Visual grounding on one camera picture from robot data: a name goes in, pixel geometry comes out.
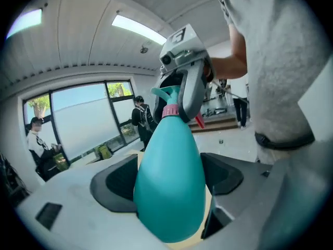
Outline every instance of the robot wrist camera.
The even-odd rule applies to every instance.
[[[207,82],[215,78],[211,59],[190,24],[168,37],[160,54],[161,76],[156,88],[179,85],[179,115],[187,123],[200,112]],[[203,74],[204,66],[211,68],[208,78]],[[166,102],[156,97],[153,118],[161,121]]]

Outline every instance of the ceiling light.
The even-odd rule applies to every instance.
[[[127,29],[129,31],[133,31],[148,39],[151,39],[151,40],[157,42],[160,45],[164,44],[167,41],[166,38],[164,38],[161,34],[157,33],[156,31],[153,31],[152,29],[150,29],[132,19],[127,19],[120,15],[116,15],[116,17],[113,20],[112,26]]]
[[[41,9],[37,9],[29,13],[26,13],[15,20],[14,24],[11,26],[7,34],[7,38],[21,30],[41,24],[41,22],[42,22]]]

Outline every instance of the black pants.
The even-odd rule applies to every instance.
[[[41,177],[44,181],[48,181],[53,176],[57,175],[61,171],[58,169],[56,163],[53,159],[49,159],[48,161],[41,164]]]
[[[248,104],[243,102],[241,99],[234,98],[234,106],[236,109],[237,121],[240,122],[240,125],[242,127],[244,127],[246,124]]]
[[[150,141],[151,136],[152,136],[152,134],[148,134],[148,135],[146,136],[146,139],[143,140],[143,142],[144,142],[144,146],[145,146],[144,151],[145,151],[146,148],[147,148],[147,145],[148,145],[148,143],[149,143],[149,141]]]

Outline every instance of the window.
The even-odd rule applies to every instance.
[[[113,106],[119,123],[123,123],[131,119],[132,111],[135,108],[133,99],[114,102]]]
[[[56,91],[52,105],[55,126],[71,163],[96,152],[102,144],[112,151],[123,145],[103,83]],[[97,160],[97,155],[90,155],[89,162]]]
[[[130,143],[138,138],[137,130],[133,126],[133,124],[131,124],[131,123],[126,124],[126,125],[122,126],[120,129],[121,129],[121,133],[124,135],[125,141],[127,143]]]
[[[108,83],[107,86],[110,98],[133,95],[129,82],[113,82]]]
[[[39,137],[48,148],[61,143],[62,152],[54,159],[65,170],[76,161],[75,166],[107,158],[139,137],[131,124],[133,98],[129,81],[49,91],[23,104],[24,124],[28,133],[31,119],[43,118]]]
[[[24,124],[29,124],[33,117],[45,118],[50,114],[48,94],[30,99],[24,104]]]
[[[110,103],[120,132],[128,144],[139,137],[137,129],[131,123],[132,111],[135,108],[134,95],[130,82],[107,83]]]

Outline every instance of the ceiling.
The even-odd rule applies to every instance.
[[[165,37],[190,23],[206,47],[228,40],[218,0],[33,0],[23,12],[37,8],[43,9],[42,24],[6,40],[0,90],[70,67],[157,70],[162,46],[112,27],[117,10]],[[145,54],[140,53],[142,45],[149,48]]]

